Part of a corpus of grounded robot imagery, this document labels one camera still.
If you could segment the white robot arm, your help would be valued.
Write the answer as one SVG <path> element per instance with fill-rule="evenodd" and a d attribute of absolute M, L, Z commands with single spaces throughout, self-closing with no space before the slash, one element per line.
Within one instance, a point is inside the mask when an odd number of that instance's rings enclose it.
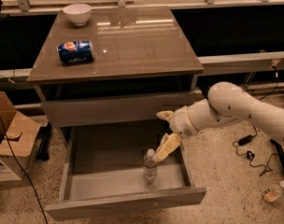
<path fill-rule="evenodd" d="M 176 111 L 161 111 L 159 119 L 169 123 L 171 134 L 165 134 L 153 156 L 163 161 L 184 139 L 190 139 L 206 128 L 222 127 L 247 120 L 284 146 L 284 109 L 257 100 L 229 82 L 213 85 L 207 98 Z"/>

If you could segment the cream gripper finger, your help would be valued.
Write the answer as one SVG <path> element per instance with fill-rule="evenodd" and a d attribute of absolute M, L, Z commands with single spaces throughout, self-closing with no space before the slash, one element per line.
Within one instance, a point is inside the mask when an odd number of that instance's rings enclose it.
<path fill-rule="evenodd" d="M 181 137 L 176 133 L 166 133 L 158 148 L 156 149 L 153 160 L 157 163 L 163 161 L 169 154 L 181 145 Z"/>
<path fill-rule="evenodd" d="M 167 110 L 167 111 L 160 111 L 156 114 L 158 119 L 170 121 L 174 112 Z"/>

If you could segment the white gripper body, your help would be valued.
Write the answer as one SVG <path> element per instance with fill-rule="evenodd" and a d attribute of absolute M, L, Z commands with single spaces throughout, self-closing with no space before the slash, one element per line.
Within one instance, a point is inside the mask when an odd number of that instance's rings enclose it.
<path fill-rule="evenodd" d="M 191 138 L 198 134 L 189 117 L 187 106 L 181 107 L 172 114 L 169 121 L 169 128 L 181 138 Z"/>

